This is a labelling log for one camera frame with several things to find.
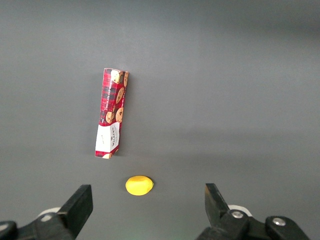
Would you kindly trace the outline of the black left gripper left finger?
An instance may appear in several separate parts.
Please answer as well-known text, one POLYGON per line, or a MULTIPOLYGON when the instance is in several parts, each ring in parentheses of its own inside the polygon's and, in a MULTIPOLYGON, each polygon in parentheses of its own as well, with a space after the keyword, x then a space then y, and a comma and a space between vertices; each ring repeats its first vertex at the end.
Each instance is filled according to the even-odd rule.
POLYGON ((81 185, 61 206, 47 209, 29 224, 0 222, 2 240, 75 240, 93 211, 92 186, 81 185))

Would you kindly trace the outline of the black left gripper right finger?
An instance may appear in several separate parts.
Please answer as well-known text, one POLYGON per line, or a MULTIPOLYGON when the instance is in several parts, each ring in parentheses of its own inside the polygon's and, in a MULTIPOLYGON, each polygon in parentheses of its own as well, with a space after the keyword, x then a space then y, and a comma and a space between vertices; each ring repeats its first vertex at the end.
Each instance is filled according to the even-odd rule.
POLYGON ((214 183, 205 185, 204 197, 210 227, 203 230, 198 240, 309 239, 298 224, 288 217, 272 215, 260 222, 247 208, 228 205, 214 183))

